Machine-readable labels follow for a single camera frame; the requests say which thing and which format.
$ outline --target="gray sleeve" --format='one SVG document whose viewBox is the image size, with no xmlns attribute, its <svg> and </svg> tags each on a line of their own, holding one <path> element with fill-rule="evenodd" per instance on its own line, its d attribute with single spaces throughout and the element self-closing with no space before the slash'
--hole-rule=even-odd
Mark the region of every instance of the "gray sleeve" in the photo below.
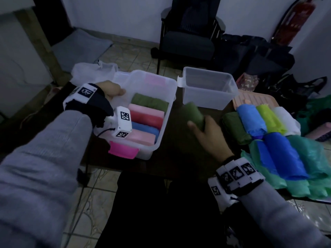
<svg viewBox="0 0 331 248">
<path fill-rule="evenodd" d="M 60 247 L 72 195 L 77 188 L 77 169 L 91 132 L 88 116 L 65 111 L 28 144 L 18 147 L 2 161 L 1 229 L 10 228 L 13 238 L 24 233 L 21 236 L 29 237 L 27 242 L 34 239 L 47 247 Z M 3 232 L 0 240 L 10 242 L 8 235 L 2 235 Z"/>
<path fill-rule="evenodd" d="M 239 198 L 275 247 L 331 247 L 313 223 L 286 202 L 267 182 Z"/>
</svg>

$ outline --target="fire extinguisher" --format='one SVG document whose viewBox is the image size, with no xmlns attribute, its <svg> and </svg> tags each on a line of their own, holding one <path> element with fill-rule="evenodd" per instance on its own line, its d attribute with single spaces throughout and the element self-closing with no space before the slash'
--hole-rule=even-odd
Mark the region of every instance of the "fire extinguisher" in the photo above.
<svg viewBox="0 0 331 248">
<path fill-rule="evenodd" d="M 289 45 L 315 8 L 316 5 L 312 3 L 312 0 L 296 0 L 280 20 L 271 42 L 278 45 Z"/>
</svg>

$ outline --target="black pants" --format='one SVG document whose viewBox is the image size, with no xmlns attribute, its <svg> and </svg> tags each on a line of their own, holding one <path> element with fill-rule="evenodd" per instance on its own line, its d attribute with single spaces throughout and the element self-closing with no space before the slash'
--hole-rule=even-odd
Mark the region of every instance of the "black pants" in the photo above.
<svg viewBox="0 0 331 248">
<path fill-rule="evenodd" d="M 244 243 L 271 247 L 241 203 L 221 215 L 207 183 L 173 181 L 166 194 L 163 178 L 122 172 L 96 248 L 126 244 L 227 247 L 229 221 Z"/>
</svg>

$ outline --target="chair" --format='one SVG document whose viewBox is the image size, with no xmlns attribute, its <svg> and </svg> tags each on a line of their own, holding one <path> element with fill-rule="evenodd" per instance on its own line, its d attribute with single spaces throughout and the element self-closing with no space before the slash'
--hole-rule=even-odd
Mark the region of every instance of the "chair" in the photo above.
<svg viewBox="0 0 331 248">
<path fill-rule="evenodd" d="M 162 58 L 182 58 L 208 66 L 215 41 L 225 32 L 225 24 L 216 16 L 219 2 L 172 0 L 172 7 L 162 11 L 157 74 Z"/>
</svg>

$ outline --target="chair backrest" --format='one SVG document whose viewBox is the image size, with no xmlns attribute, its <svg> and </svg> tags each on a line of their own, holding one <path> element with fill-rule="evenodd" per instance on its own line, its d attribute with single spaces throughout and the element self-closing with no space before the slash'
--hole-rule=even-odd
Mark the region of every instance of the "chair backrest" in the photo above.
<svg viewBox="0 0 331 248">
<path fill-rule="evenodd" d="M 209 37 L 220 0 L 172 0 L 169 30 Z"/>
</svg>

